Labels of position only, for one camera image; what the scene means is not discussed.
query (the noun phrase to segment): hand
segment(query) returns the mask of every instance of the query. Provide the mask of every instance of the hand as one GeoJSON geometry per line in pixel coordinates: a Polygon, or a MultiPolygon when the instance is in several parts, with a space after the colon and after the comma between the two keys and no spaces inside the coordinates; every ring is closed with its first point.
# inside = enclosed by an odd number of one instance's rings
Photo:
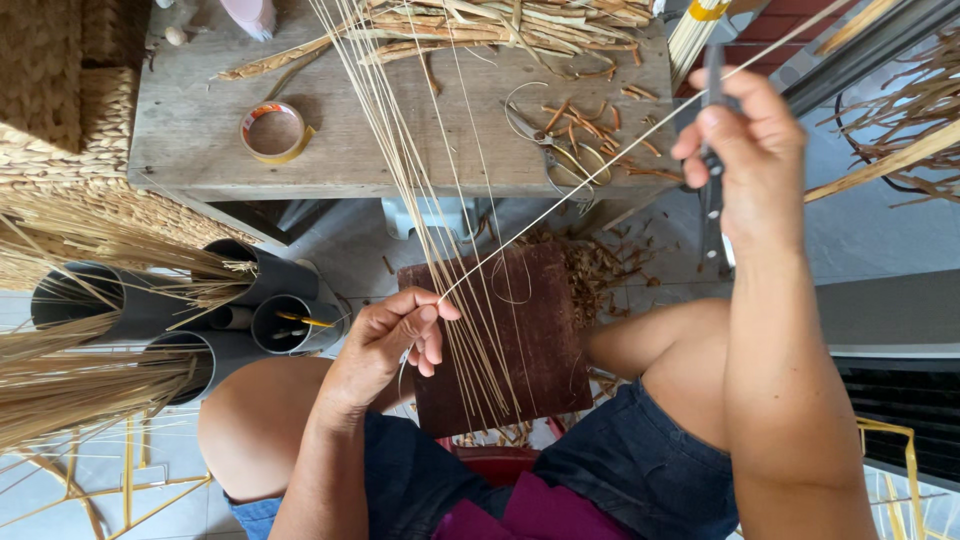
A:
{"type": "Polygon", "coordinates": [[[411,346],[407,360],[425,377],[432,376],[433,366],[442,361],[438,314],[447,321],[460,318],[453,304],[440,302],[439,294],[419,287],[361,309],[326,374],[321,395],[344,412],[366,411],[394,378],[400,356],[411,346]]]}
{"type": "MultiPolygon", "coordinates": [[[[724,67],[724,73],[731,70],[724,67]]],[[[704,69],[690,76],[697,88],[703,88],[706,80],[704,69]]],[[[740,71],[723,81],[723,89],[740,100],[744,114],[707,107],[680,133],[671,154],[686,160],[684,173],[691,187],[708,180],[700,160],[701,140],[706,139],[724,162],[720,228],[738,262],[783,248],[802,254],[806,133],[765,78],[740,71]]]]}

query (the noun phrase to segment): red stool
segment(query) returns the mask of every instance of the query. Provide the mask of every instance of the red stool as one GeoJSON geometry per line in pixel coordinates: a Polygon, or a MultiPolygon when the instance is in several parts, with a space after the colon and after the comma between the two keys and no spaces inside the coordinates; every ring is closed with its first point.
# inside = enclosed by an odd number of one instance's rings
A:
{"type": "MultiPolygon", "coordinates": [[[[547,417],[546,424],[558,439],[566,432],[564,424],[547,417]]],[[[493,487],[514,485],[520,473],[530,472],[540,455],[539,450],[510,446],[457,446],[452,437],[437,439],[440,446],[456,455],[464,465],[480,475],[493,487]]]]}

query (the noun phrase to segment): woven basket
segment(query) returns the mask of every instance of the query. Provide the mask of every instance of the woven basket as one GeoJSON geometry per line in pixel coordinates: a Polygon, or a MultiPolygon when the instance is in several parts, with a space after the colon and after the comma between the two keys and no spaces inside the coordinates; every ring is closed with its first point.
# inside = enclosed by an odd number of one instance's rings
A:
{"type": "MultiPolygon", "coordinates": [[[[101,217],[144,234],[203,246],[247,234],[177,202],[127,184],[136,74],[126,67],[84,70],[84,151],[64,152],[16,130],[0,129],[0,212],[17,215],[37,201],[101,217]]],[[[0,260],[0,288],[31,288],[48,269],[0,260]]]]}
{"type": "Polygon", "coordinates": [[[137,77],[128,68],[85,69],[79,155],[0,126],[0,183],[126,178],[137,77]]]}
{"type": "Polygon", "coordinates": [[[0,124],[80,150],[80,0],[0,2],[0,124]]]}
{"type": "Polygon", "coordinates": [[[140,70],[151,0],[82,0],[84,61],[140,70]]]}

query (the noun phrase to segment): wooden table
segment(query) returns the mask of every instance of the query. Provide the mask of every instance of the wooden table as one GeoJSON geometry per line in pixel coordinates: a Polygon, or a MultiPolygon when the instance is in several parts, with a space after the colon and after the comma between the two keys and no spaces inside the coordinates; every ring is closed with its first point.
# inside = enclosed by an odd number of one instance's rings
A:
{"type": "MultiPolygon", "coordinates": [[[[180,47],[156,37],[158,47],[152,69],[150,64],[144,64],[128,172],[131,185],[177,199],[246,231],[251,227],[244,223],[245,218],[237,220],[224,215],[223,205],[207,203],[398,195],[340,57],[333,49],[305,67],[277,96],[277,100],[298,109],[306,122],[317,129],[303,154],[284,164],[268,164],[255,160],[241,146],[241,115],[263,100],[285,68],[239,81],[213,77],[218,71],[321,36],[321,23],[307,2],[276,0],[278,31],[274,39],[264,43],[250,39],[240,30],[217,0],[201,0],[200,5],[192,24],[210,31],[192,36],[189,43],[180,47]]],[[[151,36],[162,36],[170,16],[170,10],[154,6],[151,36]]],[[[486,171],[479,159],[453,52],[432,53],[433,73],[444,88],[438,106],[447,140],[456,150],[453,161],[463,195],[488,197],[489,179],[494,197],[559,197],[543,177],[539,149],[511,130],[500,105],[524,83],[549,84],[527,86],[514,94],[519,111],[531,122],[546,124],[551,115],[542,112],[540,106],[557,107],[567,97],[584,110],[596,110],[602,100],[607,100],[620,111],[622,130],[614,136],[621,142],[633,141],[635,135],[646,131],[645,116],[661,119],[671,112],[662,24],[655,20],[640,33],[643,65],[635,66],[629,53],[609,53],[621,66],[609,83],[605,78],[563,81],[535,65],[519,48],[500,47],[497,55],[485,48],[476,50],[496,65],[458,49],[486,171]],[[660,99],[635,101],[620,93],[620,88],[627,84],[647,89],[660,99]]],[[[547,61],[571,72],[604,68],[604,64],[591,57],[547,57],[547,61]]],[[[437,194],[457,196],[450,159],[420,63],[416,58],[393,61],[387,64],[386,72],[406,122],[416,134],[418,150],[437,194]]],[[[609,112],[603,122],[612,124],[609,112]]],[[[597,146],[586,132],[579,133],[581,140],[597,146]]],[[[680,165],[666,152],[675,139],[672,125],[664,126],[660,133],[648,138],[663,152],[663,157],[656,158],[638,145],[631,153],[635,165],[679,174],[680,165]]],[[[630,199],[642,206],[676,185],[663,178],[626,176],[618,167],[612,169],[612,182],[597,189],[601,198],[630,199]]],[[[258,225],[252,228],[262,232],[258,225]]]]}

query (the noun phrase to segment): gray pvc pipe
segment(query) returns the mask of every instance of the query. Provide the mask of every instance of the gray pvc pipe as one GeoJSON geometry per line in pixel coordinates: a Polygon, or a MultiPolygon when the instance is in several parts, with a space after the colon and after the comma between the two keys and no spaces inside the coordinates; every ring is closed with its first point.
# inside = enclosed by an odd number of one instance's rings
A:
{"type": "Polygon", "coordinates": [[[213,364],[213,374],[206,386],[178,395],[169,405],[198,402],[236,370],[270,356],[257,347],[245,331],[169,331],[150,343],[153,345],[204,345],[209,352],[201,353],[201,361],[208,360],[213,364]]]}
{"type": "Polygon", "coordinates": [[[210,314],[213,330],[246,330],[253,322],[253,310],[242,306],[220,306],[210,314]]]}
{"type": "MultiPolygon", "coordinates": [[[[78,275],[78,279],[122,298],[119,301],[120,318],[117,322],[110,330],[100,337],[91,339],[87,344],[146,341],[199,313],[199,310],[191,307],[186,300],[140,288],[180,283],[159,274],[131,272],[91,260],[67,262],[64,267],[78,275]]],[[[65,323],[112,311],[110,306],[92,296],[90,303],[64,302],[60,296],[44,288],[49,281],[75,283],[72,278],[57,270],[47,274],[34,289],[33,300],[30,302],[30,313],[34,317],[35,325],[65,323]]],[[[206,328],[206,317],[207,315],[198,317],[183,325],[182,328],[184,330],[206,328]]]]}
{"type": "Polygon", "coordinates": [[[259,306],[277,294],[292,294],[304,300],[316,300],[320,291],[317,274],[292,260],[279,258],[252,245],[224,238],[211,242],[204,251],[236,260],[255,261],[257,275],[250,289],[230,302],[238,306],[259,306]]]}
{"type": "Polygon", "coordinates": [[[330,304],[281,294],[268,299],[256,309],[251,333],[257,345],[274,355],[319,352],[328,349],[343,336],[347,323],[342,317],[340,310],[330,304]],[[330,328],[308,325],[279,317],[277,311],[336,323],[330,328]]]}

